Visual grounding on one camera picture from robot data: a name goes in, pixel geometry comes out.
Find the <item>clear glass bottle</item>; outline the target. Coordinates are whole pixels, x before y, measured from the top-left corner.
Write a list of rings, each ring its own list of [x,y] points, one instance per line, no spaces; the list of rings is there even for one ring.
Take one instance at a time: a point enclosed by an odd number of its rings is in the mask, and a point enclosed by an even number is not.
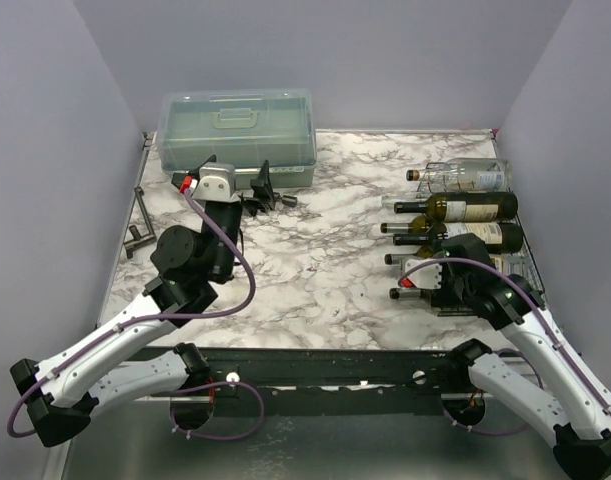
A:
[[[409,169],[406,180],[418,182],[421,192],[498,192],[510,188],[511,165],[498,158],[458,157]]]

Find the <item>dark bottle tan label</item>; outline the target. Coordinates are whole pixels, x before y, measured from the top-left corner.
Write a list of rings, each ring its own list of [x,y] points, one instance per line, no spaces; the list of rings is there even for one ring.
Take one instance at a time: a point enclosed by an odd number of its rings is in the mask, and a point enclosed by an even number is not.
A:
[[[431,248],[422,246],[414,253],[388,253],[384,256],[384,263],[390,266],[404,266],[411,257],[426,259],[431,258],[433,255],[434,252]]]

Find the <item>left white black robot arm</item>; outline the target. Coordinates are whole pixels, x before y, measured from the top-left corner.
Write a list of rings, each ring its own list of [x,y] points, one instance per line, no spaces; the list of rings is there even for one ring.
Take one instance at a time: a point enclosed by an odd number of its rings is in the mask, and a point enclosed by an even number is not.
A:
[[[200,230],[174,225],[159,236],[150,256],[156,277],[110,321],[50,358],[21,359],[11,367],[20,399],[7,421],[10,437],[36,436],[55,447],[123,403],[200,392],[214,402],[218,390],[241,386],[234,379],[215,381],[190,343],[149,361],[131,359],[193,320],[242,311],[256,294],[254,273],[238,244],[244,203],[234,166],[210,157],[177,188],[201,218]]]

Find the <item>dark bottle beige label back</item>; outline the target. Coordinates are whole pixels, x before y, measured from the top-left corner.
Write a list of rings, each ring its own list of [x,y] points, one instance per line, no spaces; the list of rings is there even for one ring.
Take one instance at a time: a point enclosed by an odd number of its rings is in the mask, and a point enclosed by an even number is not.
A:
[[[393,203],[396,214],[422,214],[440,223],[481,223],[513,220],[518,198],[511,192],[445,192],[418,202]]]

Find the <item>dark capped bottle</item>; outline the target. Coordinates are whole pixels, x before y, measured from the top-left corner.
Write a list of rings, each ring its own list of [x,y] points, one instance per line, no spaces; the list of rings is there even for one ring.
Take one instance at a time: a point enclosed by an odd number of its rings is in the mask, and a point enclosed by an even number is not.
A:
[[[490,259],[494,267],[504,275],[523,275],[525,260],[518,255],[491,255]]]

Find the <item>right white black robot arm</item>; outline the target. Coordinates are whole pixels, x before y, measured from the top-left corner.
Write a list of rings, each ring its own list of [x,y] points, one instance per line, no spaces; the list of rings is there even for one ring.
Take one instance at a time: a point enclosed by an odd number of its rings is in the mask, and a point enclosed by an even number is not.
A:
[[[556,324],[542,296],[519,275],[493,266],[473,234],[438,244],[456,296],[509,340],[545,385],[512,370],[489,347],[472,340],[453,349],[445,367],[454,390],[491,394],[551,447],[571,479],[611,476],[611,391],[587,366]]]

